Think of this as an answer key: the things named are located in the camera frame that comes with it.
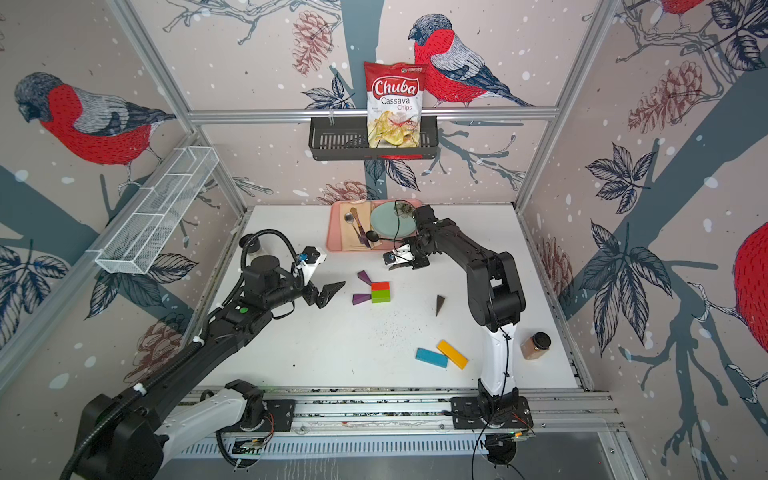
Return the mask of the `purple wedge block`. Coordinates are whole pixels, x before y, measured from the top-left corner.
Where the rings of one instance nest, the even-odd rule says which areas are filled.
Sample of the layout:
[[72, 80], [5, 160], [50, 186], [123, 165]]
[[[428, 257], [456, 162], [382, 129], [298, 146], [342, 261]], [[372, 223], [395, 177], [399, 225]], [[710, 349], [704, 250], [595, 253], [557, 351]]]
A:
[[359, 305], [365, 302], [369, 302], [372, 300], [372, 295], [370, 293], [367, 294], [354, 294], [352, 297], [352, 304], [353, 305]]
[[364, 270], [361, 270], [361, 271], [359, 271], [359, 272], [357, 273], [357, 277], [358, 277], [358, 278], [359, 278], [361, 281], [363, 281], [364, 283], [366, 283], [367, 285], [371, 285], [371, 284], [372, 284], [372, 280], [371, 280], [371, 278], [368, 276], [368, 274], [367, 274], [367, 273], [366, 273]]

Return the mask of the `green rectangular block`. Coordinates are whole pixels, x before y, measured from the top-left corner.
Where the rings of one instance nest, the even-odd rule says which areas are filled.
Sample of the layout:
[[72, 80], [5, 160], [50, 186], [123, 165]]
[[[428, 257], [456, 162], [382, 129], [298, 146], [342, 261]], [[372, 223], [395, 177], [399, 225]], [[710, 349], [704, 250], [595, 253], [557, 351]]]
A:
[[371, 292], [371, 301], [374, 304], [389, 303], [391, 301], [391, 292], [389, 290], [375, 290]]

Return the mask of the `dark brown wedge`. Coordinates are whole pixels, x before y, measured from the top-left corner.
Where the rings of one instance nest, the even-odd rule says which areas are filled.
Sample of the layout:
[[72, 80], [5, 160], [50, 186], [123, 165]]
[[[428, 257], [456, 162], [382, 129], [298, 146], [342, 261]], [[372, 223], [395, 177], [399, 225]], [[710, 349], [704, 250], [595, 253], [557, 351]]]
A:
[[443, 305], [445, 303], [445, 297], [442, 295], [436, 296], [436, 305], [435, 305], [435, 316], [438, 316]]

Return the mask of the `teal rectangular block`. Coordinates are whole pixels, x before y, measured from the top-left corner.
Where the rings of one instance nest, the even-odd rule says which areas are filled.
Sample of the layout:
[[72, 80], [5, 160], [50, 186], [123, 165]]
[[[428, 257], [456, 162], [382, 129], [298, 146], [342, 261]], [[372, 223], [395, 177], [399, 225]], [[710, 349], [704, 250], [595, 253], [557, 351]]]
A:
[[446, 369], [449, 363], [448, 357], [444, 354], [424, 348], [416, 350], [415, 359], [442, 369]]

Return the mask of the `yellow rectangular block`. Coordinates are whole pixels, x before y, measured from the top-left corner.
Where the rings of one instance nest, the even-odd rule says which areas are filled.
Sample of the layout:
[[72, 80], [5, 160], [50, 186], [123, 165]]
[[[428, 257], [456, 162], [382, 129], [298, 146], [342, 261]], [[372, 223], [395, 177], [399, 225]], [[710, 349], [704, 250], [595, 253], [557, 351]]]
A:
[[437, 345], [437, 349], [460, 370], [464, 370], [467, 367], [469, 360], [446, 340], [441, 340]]

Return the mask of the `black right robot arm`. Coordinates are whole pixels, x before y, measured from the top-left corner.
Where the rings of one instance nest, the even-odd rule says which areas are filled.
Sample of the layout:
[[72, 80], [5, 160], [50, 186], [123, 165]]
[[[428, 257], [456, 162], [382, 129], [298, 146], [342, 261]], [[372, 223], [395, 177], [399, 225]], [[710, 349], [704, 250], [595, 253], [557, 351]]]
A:
[[512, 362], [512, 343], [526, 299], [514, 257], [497, 253], [472, 240], [451, 219], [439, 219], [431, 206], [413, 213], [415, 233], [402, 241], [400, 250], [411, 258], [404, 264], [414, 270], [430, 265], [429, 257], [443, 254], [466, 275], [467, 304], [474, 321], [487, 331], [478, 406], [485, 422], [520, 406]]

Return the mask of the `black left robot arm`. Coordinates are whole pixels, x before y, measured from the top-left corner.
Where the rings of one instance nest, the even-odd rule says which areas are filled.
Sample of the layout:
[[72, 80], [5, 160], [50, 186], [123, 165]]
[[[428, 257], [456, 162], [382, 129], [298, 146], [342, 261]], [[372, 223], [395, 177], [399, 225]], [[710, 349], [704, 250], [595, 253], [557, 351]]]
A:
[[273, 311], [303, 299], [324, 308], [342, 282], [311, 281], [322, 255], [293, 255], [290, 269], [262, 255], [241, 267], [227, 302], [215, 309], [193, 340], [165, 365], [115, 397], [101, 394], [83, 409], [76, 445], [60, 474], [69, 479], [152, 479], [179, 452], [243, 418], [258, 425], [260, 390], [242, 380], [178, 415], [172, 413], [206, 376], [247, 346], [273, 320]]

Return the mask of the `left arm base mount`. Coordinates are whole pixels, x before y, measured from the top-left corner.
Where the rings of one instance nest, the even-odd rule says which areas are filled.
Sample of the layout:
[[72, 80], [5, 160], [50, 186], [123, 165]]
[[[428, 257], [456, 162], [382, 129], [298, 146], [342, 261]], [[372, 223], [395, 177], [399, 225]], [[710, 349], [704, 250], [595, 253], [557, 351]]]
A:
[[292, 399], [263, 400], [261, 407], [246, 408], [244, 417], [236, 424], [224, 427], [222, 433], [285, 433], [290, 432], [296, 401]]

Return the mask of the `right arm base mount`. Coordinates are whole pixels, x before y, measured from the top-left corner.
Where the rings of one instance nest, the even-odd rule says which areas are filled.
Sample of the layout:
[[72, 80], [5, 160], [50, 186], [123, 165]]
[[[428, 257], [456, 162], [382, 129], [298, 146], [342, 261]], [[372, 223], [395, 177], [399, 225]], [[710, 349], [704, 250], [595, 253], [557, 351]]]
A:
[[485, 395], [452, 397], [447, 412], [456, 430], [529, 430], [534, 425], [528, 400], [517, 390], [495, 400]]

